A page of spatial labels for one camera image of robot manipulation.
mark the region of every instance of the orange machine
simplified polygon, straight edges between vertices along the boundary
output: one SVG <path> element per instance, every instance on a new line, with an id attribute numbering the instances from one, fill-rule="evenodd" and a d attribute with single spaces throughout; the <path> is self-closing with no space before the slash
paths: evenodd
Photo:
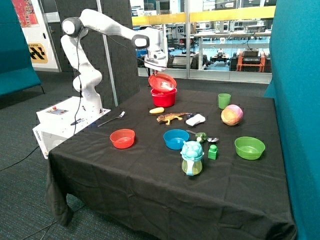
<path id="1" fill-rule="evenodd" d="M 257 49 L 246 49 L 241 51 L 238 56 L 236 70 L 238 72 L 259 72 L 265 71 L 266 56 L 264 52 Z"/>

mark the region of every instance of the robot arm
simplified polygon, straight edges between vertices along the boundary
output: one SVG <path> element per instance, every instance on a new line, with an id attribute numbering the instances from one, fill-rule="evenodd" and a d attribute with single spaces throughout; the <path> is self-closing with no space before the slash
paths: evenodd
<path id="1" fill-rule="evenodd" d="M 122 36 L 131 40 L 136 49 L 147 49 L 144 65 L 155 71 L 164 71 L 167 66 L 166 55 L 161 51 L 161 35 L 158 29 L 147 27 L 144 30 L 133 31 L 110 17 L 85 9 L 80 17 L 69 17 L 62 23 L 62 29 L 66 33 L 61 38 L 61 45 L 71 66 L 79 71 L 79 76 L 73 80 L 73 87 L 79 92 L 82 90 L 84 105 L 87 112 L 100 114 L 102 102 L 95 86 L 102 80 L 102 74 L 89 62 L 80 42 L 89 29 L 107 36 Z"/>
<path id="2" fill-rule="evenodd" d="M 156 28 L 147 27 L 144 30 L 134 31 L 91 9 L 83 10 L 80 17 L 65 19 L 62 28 L 72 38 L 77 38 L 82 28 L 85 29 L 83 37 L 88 33 L 88 29 L 107 36 L 122 36 L 131 40 L 134 48 L 147 49 L 144 60 L 147 68 L 161 72 L 166 69 L 166 55 L 161 51 L 161 35 Z"/>

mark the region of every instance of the door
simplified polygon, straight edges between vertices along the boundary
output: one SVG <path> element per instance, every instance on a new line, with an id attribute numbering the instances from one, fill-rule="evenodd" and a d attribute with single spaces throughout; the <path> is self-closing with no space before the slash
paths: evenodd
<path id="1" fill-rule="evenodd" d="M 51 34 L 38 0 L 12 0 L 36 71 L 61 72 Z"/>

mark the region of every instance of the teal partition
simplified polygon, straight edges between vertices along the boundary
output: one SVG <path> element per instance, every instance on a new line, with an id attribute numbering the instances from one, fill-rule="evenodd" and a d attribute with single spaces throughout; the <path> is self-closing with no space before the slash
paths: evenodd
<path id="1" fill-rule="evenodd" d="M 320 239 L 320 1 L 278 0 L 270 40 L 272 81 L 299 240 Z"/>
<path id="2" fill-rule="evenodd" d="M 40 85 L 11 0 L 0 1 L 0 96 Z"/>

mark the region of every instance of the red bowl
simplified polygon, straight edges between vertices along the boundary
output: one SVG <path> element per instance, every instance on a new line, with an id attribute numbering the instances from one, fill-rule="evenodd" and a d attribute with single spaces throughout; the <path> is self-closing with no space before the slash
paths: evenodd
<path id="1" fill-rule="evenodd" d="M 151 89 L 153 104 L 157 107 L 168 108 L 175 105 L 176 94 L 176 88 L 168 92 L 161 92 L 155 89 Z"/>
<path id="2" fill-rule="evenodd" d="M 119 129 L 110 135 L 110 140 L 117 149 L 127 149 L 134 144 L 135 132 L 131 129 Z"/>
<path id="3" fill-rule="evenodd" d="M 171 92 L 177 87 L 176 80 L 164 73 L 152 74 L 148 78 L 150 86 L 160 92 Z"/>

